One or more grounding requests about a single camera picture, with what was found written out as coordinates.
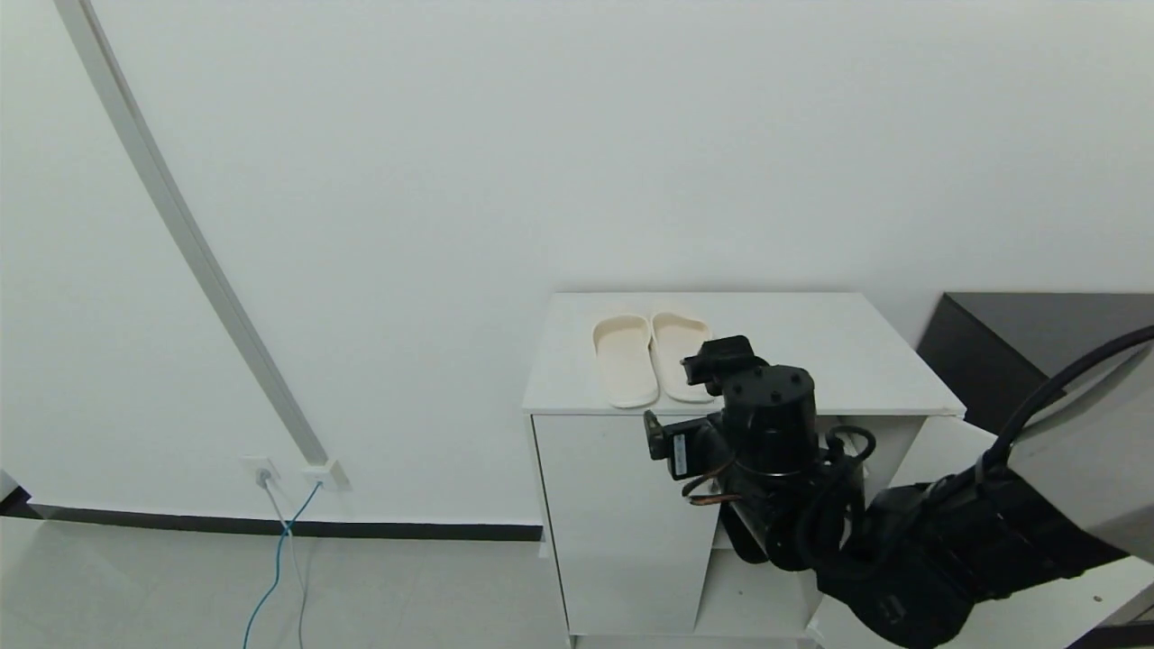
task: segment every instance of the cabinet door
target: cabinet door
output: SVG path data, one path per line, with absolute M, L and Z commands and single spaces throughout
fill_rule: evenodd
M 994 442 L 990 433 L 954 417 L 930 417 L 898 468 L 891 485 L 931 482 L 973 465 Z M 1009 599 L 983 602 L 950 649 L 1058 649 L 1069 646 L 1154 581 L 1154 566 L 1124 559 L 1073 580 L 1024 590 Z M 826 649 L 893 649 L 857 621 L 842 603 L 825 597 L 809 634 Z
M 681 498 L 639 416 L 534 416 L 533 428 L 570 633 L 691 634 L 717 508 Z

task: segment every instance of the white cable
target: white cable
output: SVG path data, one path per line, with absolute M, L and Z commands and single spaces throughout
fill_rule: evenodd
M 272 509 L 277 513 L 277 519 L 280 521 L 280 525 L 288 530 L 288 554 L 292 555 L 292 567 L 297 572 L 297 583 L 300 584 L 300 613 L 297 616 L 297 643 L 300 644 L 300 649 L 305 649 L 305 604 L 308 602 L 308 584 L 305 583 L 305 577 L 300 574 L 300 564 L 297 562 L 297 546 L 292 543 L 292 530 L 288 529 L 288 520 L 285 519 L 284 514 L 280 513 L 280 507 L 277 506 L 277 499 L 272 498 L 272 491 L 269 488 L 268 480 L 258 483 L 264 493 L 269 497 L 269 502 L 272 503 Z

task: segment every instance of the label sticker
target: label sticker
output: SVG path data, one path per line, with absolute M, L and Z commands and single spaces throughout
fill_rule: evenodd
M 673 470 L 679 476 L 689 472 L 689 463 L 685 458 L 685 435 L 673 435 Z

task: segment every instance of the white slipper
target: white slipper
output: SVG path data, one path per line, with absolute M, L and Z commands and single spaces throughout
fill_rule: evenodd
M 653 366 L 665 394 L 677 401 L 689 403 L 707 403 L 713 401 L 705 386 L 690 386 L 685 382 L 685 370 L 681 359 L 695 356 L 702 349 L 702 343 L 713 338 L 707 324 L 662 311 L 651 319 L 653 329 Z
M 615 315 L 593 327 L 593 353 L 605 396 L 614 408 L 657 401 L 660 391 L 649 357 L 651 337 L 649 320 L 640 315 Z

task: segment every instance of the blue cable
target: blue cable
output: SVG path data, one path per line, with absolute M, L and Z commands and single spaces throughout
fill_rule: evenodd
M 285 529 L 280 531 L 280 539 L 277 540 L 276 576 L 272 579 L 272 585 L 269 587 L 269 590 L 264 594 L 264 597 L 261 597 L 261 600 L 256 603 L 256 607 L 253 609 L 253 616 L 248 618 L 248 626 L 245 627 L 245 643 L 241 646 L 242 649 L 248 649 L 248 634 L 253 632 L 253 622 L 256 621 L 256 613 L 261 612 L 261 606 L 264 605 L 264 602 L 268 600 L 269 596 L 272 595 L 272 591 L 276 590 L 277 585 L 280 583 L 280 550 L 285 546 L 285 537 L 288 536 L 288 530 L 292 529 L 293 524 L 297 522 L 297 519 L 305 512 L 305 508 L 308 507 L 308 503 L 313 501 L 313 497 L 316 495 L 316 492 L 320 491 L 320 488 L 321 488 L 321 483 L 316 483 L 316 486 L 313 487 L 313 493 L 308 494 L 308 499 L 306 499 L 305 503 L 300 506 L 300 509 L 298 509 L 297 513 L 293 514 L 292 520 L 288 521 L 288 524 L 285 525 Z

